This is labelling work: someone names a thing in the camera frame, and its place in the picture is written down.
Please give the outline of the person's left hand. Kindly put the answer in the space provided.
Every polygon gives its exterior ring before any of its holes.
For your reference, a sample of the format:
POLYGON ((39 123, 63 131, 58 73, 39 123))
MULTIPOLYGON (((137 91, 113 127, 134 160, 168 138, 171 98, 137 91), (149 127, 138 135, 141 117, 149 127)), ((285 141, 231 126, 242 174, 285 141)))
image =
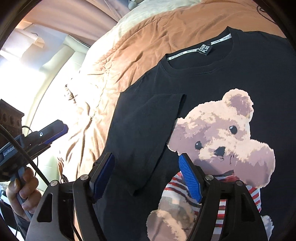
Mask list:
POLYGON ((25 184, 22 188, 19 180, 11 182, 6 189, 6 195, 14 213, 24 220, 30 221, 25 211, 34 214, 42 194, 37 189, 39 181, 34 176, 31 168, 27 167, 25 169, 23 180, 25 181, 25 184))

